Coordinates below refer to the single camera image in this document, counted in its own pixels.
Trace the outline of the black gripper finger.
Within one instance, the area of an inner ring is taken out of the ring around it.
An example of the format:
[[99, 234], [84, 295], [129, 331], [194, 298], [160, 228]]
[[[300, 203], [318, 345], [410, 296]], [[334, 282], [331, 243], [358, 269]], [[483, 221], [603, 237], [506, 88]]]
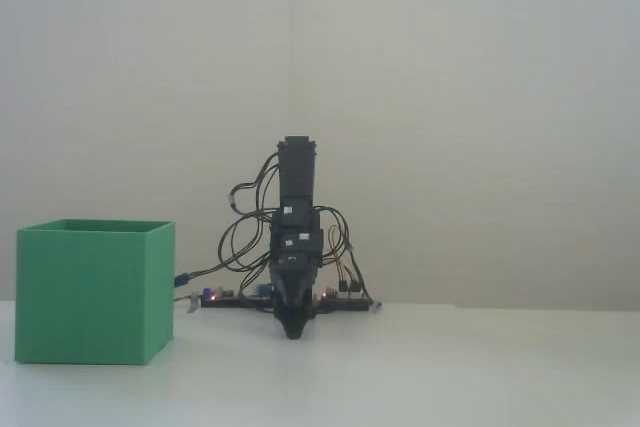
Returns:
[[288, 339], [297, 339], [297, 310], [292, 303], [286, 283], [279, 277], [273, 278], [274, 315], [281, 323]]
[[295, 307], [295, 338], [299, 339], [306, 324], [315, 318], [316, 307], [313, 295], [313, 287], [308, 286], [301, 292], [300, 302]]

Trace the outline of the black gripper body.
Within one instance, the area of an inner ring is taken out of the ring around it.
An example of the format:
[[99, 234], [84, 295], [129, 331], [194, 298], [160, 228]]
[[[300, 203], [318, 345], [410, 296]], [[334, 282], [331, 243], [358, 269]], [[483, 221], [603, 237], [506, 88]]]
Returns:
[[279, 277], [304, 277], [317, 274], [320, 257], [309, 252], [283, 252], [271, 262], [271, 275]]

